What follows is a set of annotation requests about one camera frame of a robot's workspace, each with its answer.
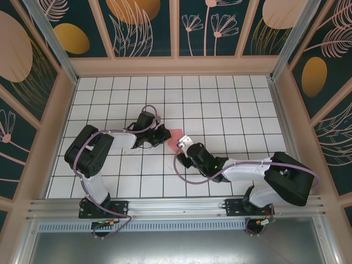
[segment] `white grid floor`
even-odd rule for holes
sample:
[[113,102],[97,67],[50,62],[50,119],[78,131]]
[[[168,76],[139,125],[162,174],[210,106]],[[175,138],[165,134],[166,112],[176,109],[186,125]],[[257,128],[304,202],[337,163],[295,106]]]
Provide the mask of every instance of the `white grid floor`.
[[[182,129],[215,156],[259,160],[286,151],[265,76],[80,78],[47,197],[84,197],[63,156],[86,124],[125,128],[146,103],[157,108],[167,129]],[[102,176],[111,197],[244,195],[252,184],[185,184],[173,170],[173,153],[167,143],[110,151]],[[180,165],[179,171],[189,180],[204,180],[194,168]]]

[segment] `yellow oval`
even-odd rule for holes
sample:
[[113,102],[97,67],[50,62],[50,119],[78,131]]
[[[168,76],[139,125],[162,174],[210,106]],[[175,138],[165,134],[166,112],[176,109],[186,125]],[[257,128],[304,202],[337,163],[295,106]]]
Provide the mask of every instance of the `yellow oval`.
[[54,27],[54,31],[66,51],[82,54],[89,50],[89,39],[79,27],[62,23]]
[[148,15],[151,21],[156,17],[160,10],[160,0],[106,0],[110,11],[120,21],[127,24],[142,24],[143,20],[138,15],[135,3]]
[[0,11],[0,76],[18,83],[32,68],[33,52],[27,32],[12,16]]
[[307,0],[266,0],[263,20],[272,29],[290,29],[303,11]]
[[310,58],[304,66],[302,73],[302,89],[309,96],[314,97],[323,88],[328,69],[323,59],[319,57]]

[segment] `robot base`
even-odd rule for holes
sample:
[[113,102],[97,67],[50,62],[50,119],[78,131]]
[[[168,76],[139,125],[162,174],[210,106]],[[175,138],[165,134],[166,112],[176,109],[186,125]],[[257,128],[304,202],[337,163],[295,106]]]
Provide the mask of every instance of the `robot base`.
[[[110,201],[109,210],[116,211],[116,213],[121,213],[123,215],[127,215],[128,201]],[[84,199],[80,203],[78,218],[80,219],[114,218],[114,215],[100,210],[99,208],[92,205],[92,202],[87,201],[87,199]]]
[[248,211],[245,209],[242,199],[226,199],[222,208],[226,210],[227,216],[265,216],[265,211],[271,212],[271,205],[263,208],[252,207]]

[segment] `enclosure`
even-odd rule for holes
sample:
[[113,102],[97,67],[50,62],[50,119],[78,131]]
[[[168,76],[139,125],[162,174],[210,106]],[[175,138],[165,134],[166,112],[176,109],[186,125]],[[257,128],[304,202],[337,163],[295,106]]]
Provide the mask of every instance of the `enclosure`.
[[[351,0],[2,1],[2,263],[350,263],[351,29]],[[320,184],[251,236],[260,217],[222,205],[262,183],[185,183],[170,140],[110,150],[102,181],[132,221],[95,240],[64,155],[86,125],[127,128],[145,105],[214,156],[285,152]]]

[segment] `metal bracket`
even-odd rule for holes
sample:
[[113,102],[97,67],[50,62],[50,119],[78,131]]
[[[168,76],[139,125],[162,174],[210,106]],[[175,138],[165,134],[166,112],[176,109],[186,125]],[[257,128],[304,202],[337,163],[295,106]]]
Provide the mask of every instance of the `metal bracket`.
[[[128,201],[111,201],[110,211],[116,211],[116,213],[121,213],[123,215],[128,214]],[[114,218],[111,213],[104,213],[101,210],[97,210],[95,207],[83,200],[80,203],[78,218],[80,219],[101,219],[101,218]]]
[[243,206],[242,199],[226,199],[222,208],[226,210],[227,216],[265,216],[265,211],[271,212],[271,205],[267,205],[248,213]]

